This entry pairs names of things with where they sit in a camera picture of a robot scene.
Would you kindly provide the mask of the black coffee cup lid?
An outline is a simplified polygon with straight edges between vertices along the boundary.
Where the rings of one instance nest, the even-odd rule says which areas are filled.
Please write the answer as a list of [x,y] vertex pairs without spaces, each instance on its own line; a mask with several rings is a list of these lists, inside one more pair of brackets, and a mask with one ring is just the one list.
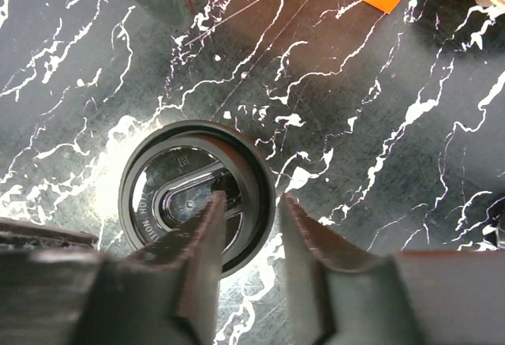
[[226,194],[223,275],[244,268],[267,240],[275,187],[260,151],[237,129],[204,121],[169,124],[140,142],[118,192],[122,230],[134,250],[192,219],[216,191]]

